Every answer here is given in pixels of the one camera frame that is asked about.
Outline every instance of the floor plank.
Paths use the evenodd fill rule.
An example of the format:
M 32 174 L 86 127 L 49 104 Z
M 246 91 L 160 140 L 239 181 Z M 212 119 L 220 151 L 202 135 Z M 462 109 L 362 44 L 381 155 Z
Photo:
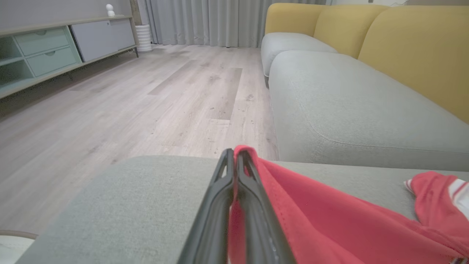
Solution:
M 111 164 L 218 158 L 251 145 L 277 160 L 257 48 L 155 46 L 0 100 L 0 229 L 41 234 Z

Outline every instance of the white figurine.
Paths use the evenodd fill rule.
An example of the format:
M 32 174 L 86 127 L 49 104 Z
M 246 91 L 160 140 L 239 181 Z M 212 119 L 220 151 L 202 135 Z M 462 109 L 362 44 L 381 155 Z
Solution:
M 106 9 L 107 9 L 107 16 L 116 16 L 116 14 L 113 11 L 114 7 L 112 5 L 107 4 Z

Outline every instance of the red garment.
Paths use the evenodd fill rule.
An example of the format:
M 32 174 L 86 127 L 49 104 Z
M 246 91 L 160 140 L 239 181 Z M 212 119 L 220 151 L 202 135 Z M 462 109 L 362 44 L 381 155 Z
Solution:
M 448 184 L 455 176 L 435 172 L 412 179 L 422 223 L 358 199 L 258 158 L 259 172 L 298 264 L 447 264 L 469 256 L 469 221 L 452 205 Z M 232 264 L 245 263 L 244 217 L 239 202 L 230 212 L 228 252 Z

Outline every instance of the gray sofa seat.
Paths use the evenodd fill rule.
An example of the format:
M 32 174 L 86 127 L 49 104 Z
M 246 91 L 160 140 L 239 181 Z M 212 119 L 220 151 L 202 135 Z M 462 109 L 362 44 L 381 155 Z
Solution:
M 469 171 L 469 125 L 343 54 L 285 51 L 269 79 L 280 160 Z
M 270 66 L 280 52 L 287 50 L 310 50 L 337 53 L 326 43 L 300 33 L 274 32 L 262 39 L 261 59 L 264 75 L 269 77 Z
M 143 156 L 96 177 L 17 264 L 176 263 L 217 159 Z M 403 181 L 423 170 L 276 162 L 415 219 Z M 442 171 L 468 180 L 468 172 Z

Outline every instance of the drawer handle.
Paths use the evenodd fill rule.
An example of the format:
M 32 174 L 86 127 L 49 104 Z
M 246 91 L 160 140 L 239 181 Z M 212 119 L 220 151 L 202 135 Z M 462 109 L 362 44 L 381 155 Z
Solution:
M 47 30 L 35 32 L 35 34 L 39 36 L 44 36 L 46 33 L 47 33 Z

